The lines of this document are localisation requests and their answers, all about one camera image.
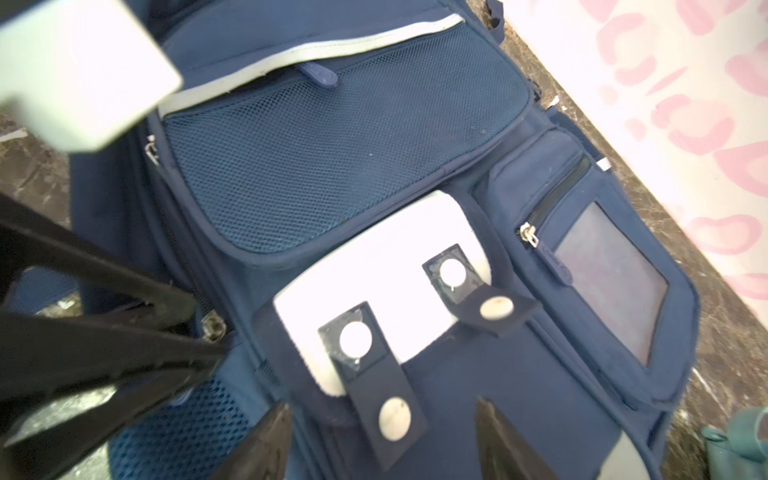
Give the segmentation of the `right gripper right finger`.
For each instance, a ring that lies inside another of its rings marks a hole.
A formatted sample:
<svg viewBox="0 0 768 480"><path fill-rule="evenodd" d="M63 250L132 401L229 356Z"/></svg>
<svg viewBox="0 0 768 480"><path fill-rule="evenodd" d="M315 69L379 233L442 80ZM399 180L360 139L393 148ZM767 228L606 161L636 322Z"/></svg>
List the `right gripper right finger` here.
<svg viewBox="0 0 768 480"><path fill-rule="evenodd" d="M483 478L558 479L541 455L488 398L475 404L475 430Z"/></svg>

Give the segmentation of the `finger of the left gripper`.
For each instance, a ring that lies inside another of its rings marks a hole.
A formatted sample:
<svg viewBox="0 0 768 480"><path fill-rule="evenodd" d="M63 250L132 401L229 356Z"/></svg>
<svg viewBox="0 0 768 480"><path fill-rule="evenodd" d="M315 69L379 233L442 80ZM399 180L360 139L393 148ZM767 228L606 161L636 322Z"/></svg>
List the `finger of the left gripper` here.
<svg viewBox="0 0 768 480"><path fill-rule="evenodd" d="M8 310L17 278L30 267L44 267L143 302L142 307L71 320L83 325L174 327L190 320L195 298L137 270L6 195L1 196L1 325L23 327L43 318Z"/></svg>
<svg viewBox="0 0 768 480"><path fill-rule="evenodd" d="M127 427L205 382L219 344L87 317L1 316L1 476L56 479ZM10 442L14 429L61 397L110 385L123 394Z"/></svg>

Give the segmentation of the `light blue pencil pouch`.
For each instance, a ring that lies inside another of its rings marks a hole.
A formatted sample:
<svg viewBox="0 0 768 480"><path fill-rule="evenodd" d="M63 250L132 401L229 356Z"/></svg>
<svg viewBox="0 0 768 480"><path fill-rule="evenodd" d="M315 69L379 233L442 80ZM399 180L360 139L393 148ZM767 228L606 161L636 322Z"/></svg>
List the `light blue pencil pouch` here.
<svg viewBox="0 0 768 480"><path fill-rule="evenodd" d="M767 479L767 408L735 413L725 431L701 430L712 480Z"/></svg>

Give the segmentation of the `navy blue student backpack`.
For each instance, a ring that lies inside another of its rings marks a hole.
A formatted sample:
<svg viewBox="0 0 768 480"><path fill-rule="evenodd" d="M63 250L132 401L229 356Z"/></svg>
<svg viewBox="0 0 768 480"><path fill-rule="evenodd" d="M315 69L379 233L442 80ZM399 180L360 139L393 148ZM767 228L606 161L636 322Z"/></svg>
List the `navy blue student backpack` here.
<svg viewBox="0 0 768 480"><path fill-rule="evenodd" d="M283 479L484 479L479 397L558 479L660 477L697 293L501 50L500 2L122 2L182 85L66 152L65 229L197 301L136 328L226 355L101 446L112 478L210 479L283 401ZM6 304L142 306L44 267Z"/></svg>

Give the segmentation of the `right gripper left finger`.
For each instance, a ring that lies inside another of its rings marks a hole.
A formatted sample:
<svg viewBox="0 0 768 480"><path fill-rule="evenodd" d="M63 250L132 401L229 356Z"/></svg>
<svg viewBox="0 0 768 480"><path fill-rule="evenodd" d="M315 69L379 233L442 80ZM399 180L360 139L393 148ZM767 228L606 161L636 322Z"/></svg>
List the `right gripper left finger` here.
<svg viewBox="0 0 768 480"><path fill-rule="evenodd" d="M275 403L209 476L214 480L280 480L292 448L293 412Z"/></svg>

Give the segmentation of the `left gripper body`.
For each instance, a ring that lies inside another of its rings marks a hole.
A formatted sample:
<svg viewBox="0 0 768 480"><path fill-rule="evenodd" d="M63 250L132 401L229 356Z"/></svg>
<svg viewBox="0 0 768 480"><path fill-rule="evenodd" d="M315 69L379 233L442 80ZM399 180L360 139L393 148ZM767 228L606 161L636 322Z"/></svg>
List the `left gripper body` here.
<svg viewBox="0 0 768 480"><path fill-rule="evenodd" d="M181 85L122 1L1 4L1 110L55 149L103 148Z"/></svg>

